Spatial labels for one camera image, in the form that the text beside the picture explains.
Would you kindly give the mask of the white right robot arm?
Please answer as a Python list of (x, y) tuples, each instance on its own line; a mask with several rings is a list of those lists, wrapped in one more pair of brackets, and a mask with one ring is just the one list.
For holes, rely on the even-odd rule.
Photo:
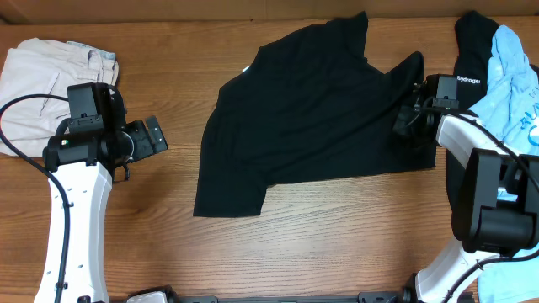
[(508, 148), (461, 109), (457, 84), (453, 76), (428, 76), (393, 126), (407, 145), (435, 143), (465, 169), (451, 208), (452, 239), (394, 302), (471, 302), (466, 289), (488, 266), (519, 262), (517, 253), (538, 243), (538, 158)]

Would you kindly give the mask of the black t-shirt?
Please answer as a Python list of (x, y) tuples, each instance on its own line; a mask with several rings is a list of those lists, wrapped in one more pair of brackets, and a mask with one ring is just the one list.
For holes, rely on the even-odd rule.
[(410, 148), (392, 128), (414, 102), (424, 58), (389, 72), (365, 55), (358, 13), (260, 47), (219, 91), (204, 130), (194, 215), (259, 215), (270, 186), (432, 168), (435, 147)]

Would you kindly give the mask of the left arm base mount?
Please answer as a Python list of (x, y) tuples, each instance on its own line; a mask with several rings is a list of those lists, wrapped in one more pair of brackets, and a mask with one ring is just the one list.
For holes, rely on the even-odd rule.
[(178, 294), (170, 285), (141, 290), (130, 295), (125, 303), (179, 303)]

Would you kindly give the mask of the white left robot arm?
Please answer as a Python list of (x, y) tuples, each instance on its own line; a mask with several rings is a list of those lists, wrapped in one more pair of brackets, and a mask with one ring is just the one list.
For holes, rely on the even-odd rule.
[(45, 269), (35, 301), (108, 302), (104, 276), (104, 219), (118, 167), (164, 152), (154, 116), (112, 131), (69, 122), (50, 138), (45, 167), (53, 175)]

